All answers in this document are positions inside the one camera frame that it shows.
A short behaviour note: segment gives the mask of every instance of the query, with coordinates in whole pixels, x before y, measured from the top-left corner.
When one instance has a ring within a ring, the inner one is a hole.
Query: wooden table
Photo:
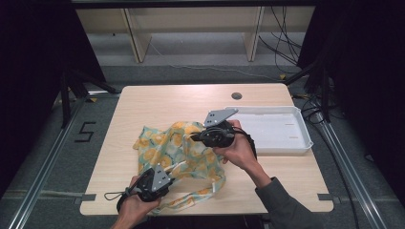
[[[235,100],[233,93],[242,94]],[[138,152],[132,148],[143,126],[166,130],[176,121],[203,123],[207,113],[226,106],[293,106],[284,84],[221,84],[126,87],[116,107],[102,145],[86,195],[96,194],[93,201],[83,201],[83,215],[116,215],[117,201],[108,201],[104,194],[123,191],[138,173]],[[271,177],[278,177],[287,191],[312,212],[328,212],[333,204],[319,200],[327,194],[312,150],[304,156],[259,156],[259,162]],[[226,183],[213,198],[174,212],[165,209],[162,215],[262,214],[266,209],[254,193],[255,185],[238,167],[224,165]],[[205,180],[184,180],[165,197],[184,196],[207,185]]]

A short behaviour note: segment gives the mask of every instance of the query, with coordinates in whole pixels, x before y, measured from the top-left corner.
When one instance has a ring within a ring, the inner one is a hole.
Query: hand
[[[130,187],[137,181],[139,176],[132,177]],[[152,202],[143,202],[138,195],[132,195],[125,199],[119,210],[116,223],[112,228],[128,229],[135,227],[148,212],[160,205],[161,198]]]
[[[232,126],[242,129],[239,120],[228,120],[228,122]],[[214,147],[213,150],[215,154],[224,157],[223,164],[230,161],[243,170],[246,170],[249,166],[258,163],[253,155],[249,142],[247,141],[246,137],[241,134],[235,135],[235,139],[229,147]]]
[[[228,120],[234,127],[242,129],[239,120]],[[270,177],[263,170],[262,166],[253,155],[252,148],[246,137],[236,134],[232,144],[226,148],[213,148],[214,153],[224,157],[223,164],[228,161],[245,170],[258,188],[265,187],[271,182]]]

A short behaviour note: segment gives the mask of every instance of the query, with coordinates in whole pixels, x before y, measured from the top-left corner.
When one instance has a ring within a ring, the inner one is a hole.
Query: person's right hand
[[[229,120],[228,122],[232,126],[242,129],[241,123],[238,120]],[[245,170],[256,184],[256,187],[262,188],[271,182],[270,177],[253,155],[252,148],[244,135],[236,134],[230,146],[226,148],[214,147],[213,150],[215,154],[224,157],[223,163],[230,161]]]
[[[228,120],[228,122],[232,126],[242,129],[239,120]],[[235,139],[229,147],[214,147],[213,150],[215,154],[224,157],[223,163],[230,161],[243,170],[246,170],[250,166],[258,163],[253,155],[249,142],[247,141],[246,137],[241,134],[235,135]]]

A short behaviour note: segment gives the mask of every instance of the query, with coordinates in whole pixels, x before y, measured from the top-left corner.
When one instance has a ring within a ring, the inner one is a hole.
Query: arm
[[[234,127],[241,127],[238,120],[229,121]],[[214,152],[245,170],[256,185],[256,193],[268,210],[275,228],[323,228],[319,218],[304,205],[292,198],[277,178],[270,178],[256,160],[247,139],[235,135],[227,148],[214,148]]]
[[[138,176],[132,177],[132,186],[137,181]],[[112,229],[129,229],[135,227],[148,212],[158,207],[160,198],[152,202],[143,202],[138,195],[132,195],[125,199],[119,210],[116,223],[111,227]]]

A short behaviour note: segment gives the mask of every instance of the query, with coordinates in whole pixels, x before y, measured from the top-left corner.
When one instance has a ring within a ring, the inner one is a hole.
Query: gray floor
[[[277,44],[271,34],[262,34],[273,47]],[[297,43],[303,33],[293,33],[290,38]],[[288,72],[299,71],[280,56],[275,58],[261,42],[254,62],[247,62],[242,36],[238,33],[170,33],[155,34],[142,64],[135,63],[129,37],[126,34],[89,34],[97,59],[114,87],[138,84],[186,84],[242,82],[277,82],[282,74],[275,67]],[[280,51],[288,53],[284,46]],[[301,94],[306,78],[290,85],[291,94]],[[96,102],[84,103],[79,111],[60,155],[48,177],[40,198],[35,203],[26,228],[108,228],[115,220],[110,217],[84,217],[79,213],[76,197],[85,192],[107,131],[118,97],[103,95]],[[305,99],[294,99],[303,108]],[[355,169],[373,197],[387,228],[403,228],[405,211],[375,165],[364,158],[367,153],[351,128],[342,119],[338,109],[332,111],[332,126],[348,152]],[[87,131],[95,131],[91,143],[77,143],[83,122],[95,122]],[[32,153],[15,176],[8,192],[0,202],[0,228],[7,228],[25,193],[30,189],[36,174],[53,146],[61,125],[61,107],[55,103],[48,125]],[[354,228],[354,217],[331,153],[316,129],[308,125],[314,141],[313,151],[330,193],[340,199],[330,213],[321,214],[326,228]],[[364,210],[354,197],[354,206],[360,228],[372,228]]]

